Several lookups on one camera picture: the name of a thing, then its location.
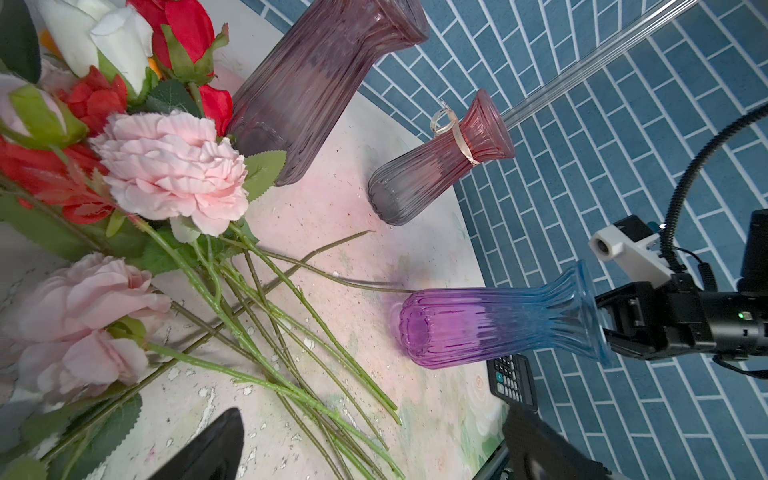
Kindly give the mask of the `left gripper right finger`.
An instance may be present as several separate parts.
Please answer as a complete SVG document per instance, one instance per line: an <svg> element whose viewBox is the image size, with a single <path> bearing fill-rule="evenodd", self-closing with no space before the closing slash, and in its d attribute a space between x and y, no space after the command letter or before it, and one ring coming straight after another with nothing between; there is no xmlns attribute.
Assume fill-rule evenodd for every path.
<svg viewBox="0 0 768 480"><path fill-rule="evenodd" d="M624 478L583 455L523 404L509 406L502 431L513 479Z"/></svg>

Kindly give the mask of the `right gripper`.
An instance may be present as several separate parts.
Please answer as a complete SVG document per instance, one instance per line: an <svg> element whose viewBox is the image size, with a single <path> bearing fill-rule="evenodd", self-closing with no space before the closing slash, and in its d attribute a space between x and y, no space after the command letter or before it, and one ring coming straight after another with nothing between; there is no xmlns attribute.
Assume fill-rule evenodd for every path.
<svg viewBox="0 0 768 480"><path fill-rule="evenodd" d="M611 350L653 361L715 350L705 294L690 275L674 274L658 288L648 281L633 282L600 294L595 301L609 318L603 332Z"/></svg>

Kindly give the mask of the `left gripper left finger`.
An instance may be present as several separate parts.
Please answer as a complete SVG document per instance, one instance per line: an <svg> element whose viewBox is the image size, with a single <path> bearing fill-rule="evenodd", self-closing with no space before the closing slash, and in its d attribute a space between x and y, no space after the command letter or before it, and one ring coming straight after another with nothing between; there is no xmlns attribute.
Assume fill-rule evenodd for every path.
<svg viewBox="0 0 768 480"><path fill-rule="evenodd" d="M244 439L240 410L229 408L150 479L235 479Z"/></svg>

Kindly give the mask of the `purple blue gradient vase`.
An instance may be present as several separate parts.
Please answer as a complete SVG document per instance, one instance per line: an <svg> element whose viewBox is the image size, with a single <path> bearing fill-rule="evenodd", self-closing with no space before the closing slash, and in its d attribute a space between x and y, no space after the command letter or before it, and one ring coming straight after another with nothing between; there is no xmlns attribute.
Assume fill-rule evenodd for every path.
<svg viewBox="0 0 768 480"><path fill-rule="evenodd" d="M442 369L555 348L611 364L583 261L535 288L444 288L411 294L396 314L396 339L416 364Z"/></svg>

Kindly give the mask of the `pink carnation spray stem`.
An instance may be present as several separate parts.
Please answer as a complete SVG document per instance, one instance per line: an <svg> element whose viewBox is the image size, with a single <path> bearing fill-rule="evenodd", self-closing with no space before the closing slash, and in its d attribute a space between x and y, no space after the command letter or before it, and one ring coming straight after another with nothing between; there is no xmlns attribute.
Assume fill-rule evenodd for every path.
<svg viewBox="0 0 768 480"><path fill-rule="evenodd" d="M113 114L92 146L111 201L149 238L144 267L184 274L235 345L262 368L258 385L348 429L296 367L286 338L298 322L269 299L256 274L262 262L308 304L291 274L309 262L261 248L245 218L250 201L275 183L284 153L246 157L210 119L184 111Z"/></svg>

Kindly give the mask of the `red rose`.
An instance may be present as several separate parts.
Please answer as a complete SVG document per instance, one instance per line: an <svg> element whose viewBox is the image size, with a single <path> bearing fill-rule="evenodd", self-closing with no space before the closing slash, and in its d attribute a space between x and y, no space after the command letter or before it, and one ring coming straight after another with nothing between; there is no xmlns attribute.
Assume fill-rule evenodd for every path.
<svg viewBox="0 0 768 480"><path fill-rule="evenodd" d="M223 137L233 114L231 94L211 86L215 78L214 52L229 43L229 27L219 32L197 0L133 0L133 7L152 29L153 57L166 77L180 82L197 109L215 124Z"/></svg>

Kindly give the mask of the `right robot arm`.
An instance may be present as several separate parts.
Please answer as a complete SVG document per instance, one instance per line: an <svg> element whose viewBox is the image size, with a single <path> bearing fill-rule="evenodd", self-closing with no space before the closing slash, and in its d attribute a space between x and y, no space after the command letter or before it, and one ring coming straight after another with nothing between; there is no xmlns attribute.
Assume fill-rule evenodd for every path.
<svg viewBox="0 0 768 480"><path fill-rule="evenodd" d="M766 356L766 211L751 216L741 277L733 291L673 272L654 249L659 238L632 215L590 239L598 260L615 262L631 279L596 298L612 320L604 330L611 349L646 361L709 354L714 363L734 372L740 370L738 362Z"/></svg>

